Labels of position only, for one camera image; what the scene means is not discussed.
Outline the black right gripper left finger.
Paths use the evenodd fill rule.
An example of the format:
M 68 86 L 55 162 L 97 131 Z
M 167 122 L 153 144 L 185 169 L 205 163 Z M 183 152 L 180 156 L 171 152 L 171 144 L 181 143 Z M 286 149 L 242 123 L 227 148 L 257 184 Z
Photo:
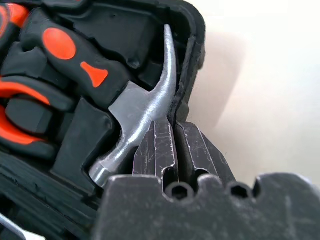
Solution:
M 174 131 L 168 119 L 151 123 L 134 155 L 132 174 L 155 176 L 163 184 L 179 181 Z

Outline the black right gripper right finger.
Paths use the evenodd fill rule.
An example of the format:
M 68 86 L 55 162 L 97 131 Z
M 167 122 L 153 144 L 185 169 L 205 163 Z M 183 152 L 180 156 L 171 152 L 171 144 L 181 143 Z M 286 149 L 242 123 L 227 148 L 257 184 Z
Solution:
M 203 174 L 219 177 L 224 185 L 236 180 L 224 155 L 195 124 L 176 123 L 175 145 L 180 181 L 196 185 Z

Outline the black tool case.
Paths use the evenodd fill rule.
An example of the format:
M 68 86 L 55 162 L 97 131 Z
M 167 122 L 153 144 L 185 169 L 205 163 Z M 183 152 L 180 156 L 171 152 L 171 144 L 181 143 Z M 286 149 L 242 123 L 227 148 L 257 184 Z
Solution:
M 74 81 L 56 70 L 40 47 L 26 48 L 20 35 L 32 10 L 42 9 L 55 23 L 89 41 L 105 58 L 120 62 L 132 81 L 147 91 L 158 84 L 164 63 L 164 25 L 172 31 L 177 84 L 167 119 L 176 131 L 189 115 L 189 101 L 205 59 L 203 16 L 186 0 L 0 0 L 0 77 L 23 76 L 50 84 L 75 101 L 69 112 L 33 97 L 0 98 L 14 127 L 56 146 L 46 160 L 0 144 L 0 240 L 120 240 L 127 217 L 142 214 L 147 199 L 157 217 L 174 199 L 153 175 L 133 175 L 135 147 L 123 169 L 104 187 L 89 176 L 93 163 L 109 153 L 121 126 Z

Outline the orange handled pliers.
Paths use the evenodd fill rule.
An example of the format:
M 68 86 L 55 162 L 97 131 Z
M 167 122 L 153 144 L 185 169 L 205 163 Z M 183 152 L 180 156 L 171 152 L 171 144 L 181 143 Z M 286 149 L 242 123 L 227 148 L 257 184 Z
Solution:
M 61 112 L 70 112 L 76 102 L 57 87 L 26 76 L 0 77 L 0 98 L 28 95 Z M 0 105 L 0 144 L 23 155 L 50 161 L 57 154 L 57 147 L 33 135 L 29 135 L 10 123 L 5 108 Z

